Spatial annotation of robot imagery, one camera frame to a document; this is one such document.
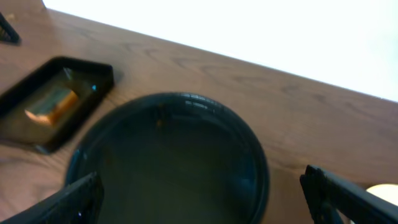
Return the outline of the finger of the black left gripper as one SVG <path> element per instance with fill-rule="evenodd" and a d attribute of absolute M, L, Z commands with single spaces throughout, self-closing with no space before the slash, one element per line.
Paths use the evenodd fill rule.
<path fill-rule="evenodd" d="M 1 43 L 19 45 L 21 38 L 14 28 L 8 23 L 6 18 L 0 14 L 0 26 L 1 26 Z"/>

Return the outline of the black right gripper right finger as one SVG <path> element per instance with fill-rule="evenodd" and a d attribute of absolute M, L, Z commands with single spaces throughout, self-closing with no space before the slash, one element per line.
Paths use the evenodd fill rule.
<path fill-rule="evenodd" d="M 397 223 L 397 206 L 320 167 L 308 165 L 300 184 L 314 223 Z"/>

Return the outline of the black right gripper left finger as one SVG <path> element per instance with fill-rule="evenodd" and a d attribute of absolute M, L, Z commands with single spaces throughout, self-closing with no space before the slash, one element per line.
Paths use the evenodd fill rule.
<path fill-rule="evenodd" d="M 96 224 L 104 199 L 100 176 L 93 172 L 3 223 Z"/>

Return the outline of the orange green sponge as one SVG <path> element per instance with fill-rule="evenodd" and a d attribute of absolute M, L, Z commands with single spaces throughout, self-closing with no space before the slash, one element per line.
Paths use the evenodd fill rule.
<path fill-rule="evenodd" d="M 30 120 L 53 126 L 78 99 L 79 96 L 69 88 L 54 88 L 24 111 Z"/>

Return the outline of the yellow plate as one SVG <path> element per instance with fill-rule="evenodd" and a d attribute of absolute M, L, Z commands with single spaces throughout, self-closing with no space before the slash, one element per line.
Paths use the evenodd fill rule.
<path fill-rule="evenodd" d="M 376 184 L 368 187 L 366 191 L 397 208 L 397 184 Z"/>

